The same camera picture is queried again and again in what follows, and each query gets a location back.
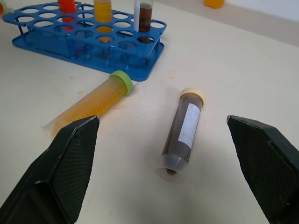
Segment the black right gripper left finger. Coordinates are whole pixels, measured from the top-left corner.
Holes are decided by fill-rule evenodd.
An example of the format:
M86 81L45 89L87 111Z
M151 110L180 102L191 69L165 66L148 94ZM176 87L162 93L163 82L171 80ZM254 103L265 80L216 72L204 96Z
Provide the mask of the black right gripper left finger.
M0 224L75 224L93 167L99 116L60 129L0 208Z

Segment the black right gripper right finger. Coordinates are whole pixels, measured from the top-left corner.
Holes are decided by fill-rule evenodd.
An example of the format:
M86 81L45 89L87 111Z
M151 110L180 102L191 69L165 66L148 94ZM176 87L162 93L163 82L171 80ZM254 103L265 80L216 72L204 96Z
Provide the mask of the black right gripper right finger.
M299 150L275 127L227 117L243 176L270 224L299 224Z

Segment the yellow tube with green cap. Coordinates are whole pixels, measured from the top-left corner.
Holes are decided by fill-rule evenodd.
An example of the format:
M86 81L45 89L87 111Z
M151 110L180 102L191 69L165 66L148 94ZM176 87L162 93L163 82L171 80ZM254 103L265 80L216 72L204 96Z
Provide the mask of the yellow tube with green cap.
M61 128L73 121L90 116L103 116L133 90L133 82L123 71L113 72L109 78L77 103L43 127L54 138Z

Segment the brown tube with cream cap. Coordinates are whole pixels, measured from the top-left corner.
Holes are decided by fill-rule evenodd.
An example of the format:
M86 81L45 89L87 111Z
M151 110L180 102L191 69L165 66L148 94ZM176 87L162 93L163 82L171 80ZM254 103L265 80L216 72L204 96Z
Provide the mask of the brown tube with cream cap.
M182 182L185 178L204 103L199 89L182 90L157 168L160 177L167 181Z

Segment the blue test tube rack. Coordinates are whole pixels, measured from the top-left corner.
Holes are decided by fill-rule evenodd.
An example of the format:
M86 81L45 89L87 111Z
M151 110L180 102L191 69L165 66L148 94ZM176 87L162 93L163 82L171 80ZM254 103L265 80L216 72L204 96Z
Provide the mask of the blue test tube rack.
M105 73L122 70L138 82L148 79L164 49L166 23L152 20L150 31L139 33L132 14L113 10L110 23L99 23L93 5L75 6L74 14L63 14L56 2L31 5L2 19L27 29L12 40L18 48Z

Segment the red-orange tube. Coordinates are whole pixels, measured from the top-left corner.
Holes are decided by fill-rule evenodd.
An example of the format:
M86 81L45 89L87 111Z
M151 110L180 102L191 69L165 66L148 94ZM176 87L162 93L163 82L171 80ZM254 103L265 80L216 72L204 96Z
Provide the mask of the red-orange tube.
M74 21L74 16L76 14L76 2L75 0L57 0L60 13L62 17L59 19L60 22L69 23Z

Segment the yellow-orange tube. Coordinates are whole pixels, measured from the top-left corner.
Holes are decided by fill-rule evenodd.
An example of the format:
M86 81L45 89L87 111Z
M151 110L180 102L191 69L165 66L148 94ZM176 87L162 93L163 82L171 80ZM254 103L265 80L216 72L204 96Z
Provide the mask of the yellow-orange tube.
M106 24L112 21L112 2L111 0L93 0L95 20L99 23ZM109 33L113 29L109 26L100 26L97 28L98 32ZM109 43L111 38L109 36L100 37L101 43Z

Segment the dark brown tube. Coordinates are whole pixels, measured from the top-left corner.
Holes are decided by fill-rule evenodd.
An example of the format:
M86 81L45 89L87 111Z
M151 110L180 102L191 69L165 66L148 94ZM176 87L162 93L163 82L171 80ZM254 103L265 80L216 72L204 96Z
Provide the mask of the dark brown tube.
M154 0L134 1L134 31L147 33L150 31Z

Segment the orange container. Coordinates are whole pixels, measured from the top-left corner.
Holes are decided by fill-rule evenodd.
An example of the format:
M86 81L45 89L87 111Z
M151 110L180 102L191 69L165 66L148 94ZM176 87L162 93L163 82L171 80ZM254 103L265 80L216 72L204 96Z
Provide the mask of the orange container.
M225 3L225 0L204 0L204 5L206 7L212 8L212 9L222 8L224 3Z

